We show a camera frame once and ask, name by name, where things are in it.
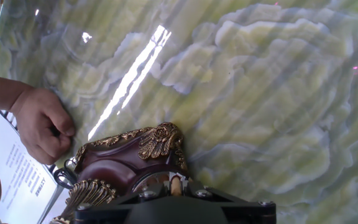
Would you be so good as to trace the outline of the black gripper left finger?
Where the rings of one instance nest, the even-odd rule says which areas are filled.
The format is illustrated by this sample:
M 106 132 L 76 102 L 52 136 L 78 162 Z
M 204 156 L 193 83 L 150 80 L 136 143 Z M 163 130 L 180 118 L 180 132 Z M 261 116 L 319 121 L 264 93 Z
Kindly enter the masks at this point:
M 145 186 L 122 197 L 81 202 L 74 211 L 74 224 L 127 223 L 133 209 L 171 196 L 172 192 L 172 182 L 164 174 L 161 180 L 147 181 Z

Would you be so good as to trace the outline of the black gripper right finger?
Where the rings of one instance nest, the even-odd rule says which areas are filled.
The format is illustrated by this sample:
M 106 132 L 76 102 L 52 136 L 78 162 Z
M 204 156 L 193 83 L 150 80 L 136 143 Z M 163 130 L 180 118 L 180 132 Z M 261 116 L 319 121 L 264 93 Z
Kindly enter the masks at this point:
M 189 177 L 180 178 L 180 184 L 181 196 L 191 198 L 195 210 L 216 223 L 276 223 L 276 204 L 271 200 L 246 201 Z

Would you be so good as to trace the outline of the person right hand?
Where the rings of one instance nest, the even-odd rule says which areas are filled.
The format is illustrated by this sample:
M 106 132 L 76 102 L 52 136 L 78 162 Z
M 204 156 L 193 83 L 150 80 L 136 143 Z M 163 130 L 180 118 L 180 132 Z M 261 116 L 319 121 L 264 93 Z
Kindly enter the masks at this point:
M 22 143 L 36 161 L 52 165 L 69 150 L 76 129 L 56 94 L 44 88 L 27 88 L 10 112 L 16 117 Z

